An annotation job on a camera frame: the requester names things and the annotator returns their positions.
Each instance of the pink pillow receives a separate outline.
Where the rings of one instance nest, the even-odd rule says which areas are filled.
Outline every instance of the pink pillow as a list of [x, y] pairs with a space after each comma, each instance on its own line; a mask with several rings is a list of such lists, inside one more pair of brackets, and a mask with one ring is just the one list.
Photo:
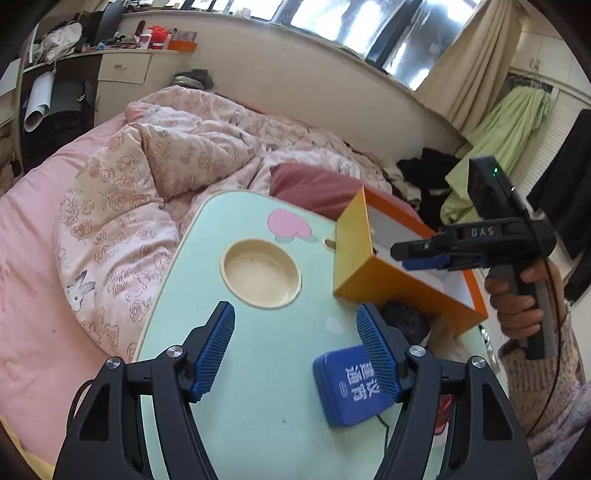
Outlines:
[[[269, 195], [336, 220], [362, 186], [358, 179], [321, 167], [282, 163], [271, 167]], [[405, 201], [375, 189], [371, 190], [421, 221], [417, 212]]]

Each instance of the finger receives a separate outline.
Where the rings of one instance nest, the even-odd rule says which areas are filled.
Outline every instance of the finger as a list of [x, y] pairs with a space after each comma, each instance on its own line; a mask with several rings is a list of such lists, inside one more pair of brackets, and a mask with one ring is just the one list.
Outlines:
[[517, 315], [500, 313], [498, 315], [501, 327], [508, 329], [521, 329], [537, 325], [544, 318], [544, 311], [540, 309], [528, 310]]
[[529, 338], [532, 335], [535, 335], [540, 331], [540, 325], [532, 325], [531, 327], [527, 328], [517, 328], [517, 329], [501, 329], [505, 335], [509, 338], [513, 338], [515, 340], [521, 340], [522, 338]]
[[491, 296], [491, 306], [500, 313], [516, 314], [529, 310], [534, 306], [535, 300], [529, 295], [502, 295]]
[[[551, 261], [548, 261], [548, 266], [550, 267], [550, 273], [552, 277], [556, 278], [556, 275], [558, 274], [558, 267], [556, 267], [556, 265], [554, 265]], [[546, 264], [542, 257], [536, 258], [528, 268], [521, 272], [520, 276], [521, 280], [523, 280], [525, 283], [534, 283], [541, 280], [550, 280], [550, 276], [548, 275], [548, 269], [546, 268]]]
[[509, 290], [509, 284], [505, 280], [499, 280], [489, 275], [484, 281], [484, 288], [491, 295], [500, 295]]

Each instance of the pink heart print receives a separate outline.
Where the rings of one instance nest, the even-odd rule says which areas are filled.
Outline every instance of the pink heart print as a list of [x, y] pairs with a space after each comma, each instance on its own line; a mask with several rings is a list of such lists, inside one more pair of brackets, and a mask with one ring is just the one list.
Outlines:
[[283, 209], [275, 209], [267, 219], [267, 226], [275, 235], [275, 241], [288, 244], [294, 238], [300, 238], [304, 242], [317, 242], [312, 234], [312, 228], [301, 216]]

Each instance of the green cloth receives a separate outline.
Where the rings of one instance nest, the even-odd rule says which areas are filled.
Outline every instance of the green cloth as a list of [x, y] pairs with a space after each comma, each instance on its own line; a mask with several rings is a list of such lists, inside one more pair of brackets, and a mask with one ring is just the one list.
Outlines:
[[473, 206], [467, 192], [470, 158], [493, 155], [509, 175], [530, 134], [540, 127], [550, 108], [547, 92], [533, 87], [516, 87], [467, 136], [469, 143], [456, 154], [462, 160], [446, 176], [452, 193], [441, 207], [441, 220], [445, 225], [471, 213], [471, 218], [476, 216], [470, 212]]

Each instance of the black cable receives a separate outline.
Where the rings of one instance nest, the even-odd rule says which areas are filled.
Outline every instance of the black cable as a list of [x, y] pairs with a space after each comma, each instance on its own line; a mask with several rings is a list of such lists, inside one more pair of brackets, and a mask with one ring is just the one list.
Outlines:
[[72, 420], [74, 420], [74, 415], [76, 414], [76, 407], [78, 406], [78, 402], [80, 401], [80, 397], [84, 393], [84, 390], [86, 390], [88, 388], [88, 386], [93, 381], [94, 381], [94, 379], [92, 379], [92, 380], [86, 380], [80, 386], [80, 388], [76, 392], [76, 395], [74, 395], [74, 400], [72, 400], [72, 404], [70, 405], [70, 411], [68, 412], [68, 419], [66, 421], [66, 431], [68, 431], [70, 429], [70, 424], [72, 423]]
[[540, 423], [544, 414], [546, 413], [546, 410], [548, 409], [548, 406], [550, 405], [550, 401], [552, 400], [552, 396], [554, 395], [554, 391], [556, 390], [556, 385], [558, 384], [558, 378], [560, 376], [560, 362], [562, 359], [562, 332], [561, 332], [562, 325], [560, 324], [560, 309], [558, 307], [558, 296], [556, 295], [556, 284], [554, 283], [554, 278], [552, 276], [552, 272], [550, 271], [550, 264], [548, 263], [548, 258], [546, 258], [546, 256], [544, 255], [544, 247], [542, 246], [542, 242], [540, 241], [540, 237], [538, 237], [533, 225], [531, 224], [531, 218], [529, 217], [529, 215], [526, 218], [526, 221], [527, 221], [527, 224], [530, 226], [532, 233], [534, 234], [535, 240], [538, 242], [538, 247], [540, 247], [542, 259], [544, 261], [544, 266], [546, 268], [548, 278], [550, 279], [550, 292], [551, 292], [550, 294], [552, 295], [552, 300], [554, 302], [554, 310], [555, 310], [554, 313], [556, 314], [556, 325], [558, 327], [558, 356], [556, 358], [556, 373], [554, 374], [554, 382], [552, 383], [552, 388], [550, 389], [550, 394], [548, 395], [548, 400], [546, 400], [546, 403], [544, 405], [544, 408], [542, 408], [542, 412], [540, 413], [540, 416], [535, 421], [532, 428], [530, 428], [530, 431], [525, 435], [526, 437], [529, 437], [531, 435], [531, 433], [535, 430], [535, 428], [538, 426], [538, 424]]
[[388, 425], [384, 419], [382, 417], [380, 417], [379, 415], [376, 415], [376, 417], [378, 418], [379, 422], [384, 425], [384, 427], [386, 427], [386, 438], [384, 439], [384, 456], [386, 456], [386, 452], [388, 451], [388, 438], [389, 438], [389, 434], [390, 434], [390, 425]]

